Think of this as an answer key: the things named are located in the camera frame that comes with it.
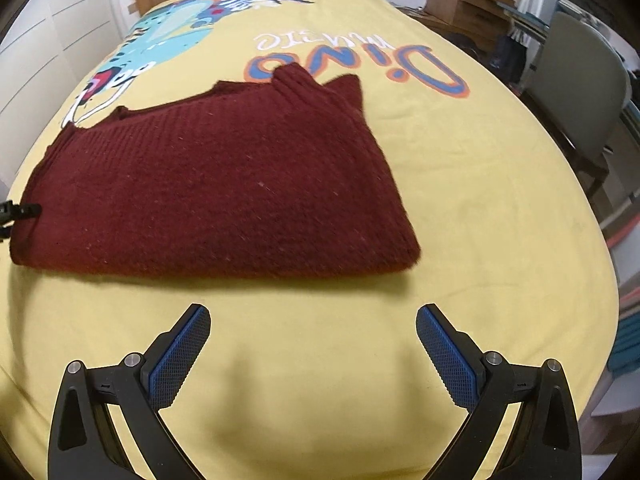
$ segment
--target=metal screw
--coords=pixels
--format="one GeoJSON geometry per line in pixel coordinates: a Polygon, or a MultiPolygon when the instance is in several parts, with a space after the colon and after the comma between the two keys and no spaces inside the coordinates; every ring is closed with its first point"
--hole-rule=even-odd
{"type": "Polygon", "coordinates": [[[75,374],[81,367],[82,365],[80,364],[80,361],[73,361],[68,367],[66,367],[66,371],[70,374],[75,374]]]}
{"type": "Polygon", "coordinates": [[[546,362],[546,365],[552,372],[559,372],[560,370],[562,370],[560,363],[555,359],[549,359],[549,361],[546,362]]]}
{"type": "Polygon", "coordinates": [[[499,365],[502,362],[502,356],[498,352],[487,352],[486,361],[491,365],[499,365]]]}
{"type": "Polygon", "coordinates": [[[140,362],[140,354],[129,354],[124,358],[124,364],[127,366],[136,366],[140,362]]]}

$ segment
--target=chair backrest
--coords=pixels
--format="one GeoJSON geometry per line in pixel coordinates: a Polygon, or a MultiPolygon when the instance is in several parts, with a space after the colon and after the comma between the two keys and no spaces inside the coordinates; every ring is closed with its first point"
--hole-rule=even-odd
{"type": "Polygon", "coordinates": [[[629,87],[622,60],[607,40],[556,12],[527,91],[581,155],[591,160],[600,155],[629,87]]]}

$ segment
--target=desk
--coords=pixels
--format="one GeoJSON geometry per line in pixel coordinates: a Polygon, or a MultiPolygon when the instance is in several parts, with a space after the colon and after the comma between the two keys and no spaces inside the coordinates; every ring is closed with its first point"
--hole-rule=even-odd
{"type": "MultiPolygon", "coordinates": [[[[514,27],[528,34],[540,44],[545,43],[546,37],[549,34],[548,25],[540,22],[540,20],[537,20],[530,14],[520,12],[518,9],[509,7],[501,2],[497,2],[497,4],[502,7],[507,16],[513,19],[514,27]]],[[[572,6],[572,4],[566,0],[560,0],[558,7],[561,12],[566,12],[567,14],[579,19],[579,15],[576,16],[578,10],[581,10],[579,7],[572,6]]],[[[640,146],[640,110],[633,101],[629,101],[626,107],[622,110],[620,119],[629,130],[629,133],[634,138],[635,142],[640,146]]]]}
{"type": "Polygon", "coordinates": [[[428,14],[427,12],[424,12],[420,9],[411,9],[409,7],[396,8],[403,14],[406,14],[417,22],[420,22],[425,27],[431,29],[433,32],[437,32],[441,36],[446,36],[447,34],[451,33],[464,34],[468,38],[471,38],[478,46],[478,48],[484,52],[491,53],[495,48],[495,39],[490,40],[489,38],[485,38],[484,36],[480,36],[479,34],[469,32],[465,28],[451,25],[450,23],[444,22],[440,18],[437,18],[432,14],[428,14]]]}

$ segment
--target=yellow blanket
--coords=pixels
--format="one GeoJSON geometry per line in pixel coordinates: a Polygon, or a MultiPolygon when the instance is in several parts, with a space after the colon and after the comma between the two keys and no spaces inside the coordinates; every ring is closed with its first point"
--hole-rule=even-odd
{"type": "Polygon", "coordinates": [[[65,365],[143,351],[192,302],[210,309],[212,335],[162,416],[209,480],[421,478],[466,414],[415,335],[416,311],[430,302],[510,362],[557,358],[584,408],[617,318],[584,193],[515,96],[383,0],[180,0],[153,10],[69,96],[10,197],[20,199],[65,121],[90,126],[117,105],[177,100],[219,79],[264,80],[291,60],[320,82],[360,76],[421,261],[352,280],[159,282],[35,272],[13,266],[2,244],[0,431],[36,480],[65,365]]]}

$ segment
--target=teal cloth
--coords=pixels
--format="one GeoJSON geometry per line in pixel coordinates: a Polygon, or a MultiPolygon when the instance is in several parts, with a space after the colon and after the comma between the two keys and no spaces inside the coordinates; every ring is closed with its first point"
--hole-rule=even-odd
{"type": "Polygon", "coordinates": [[[640,312],[618,323],[607,368],[614,378],[640,368],[640,312]]]}

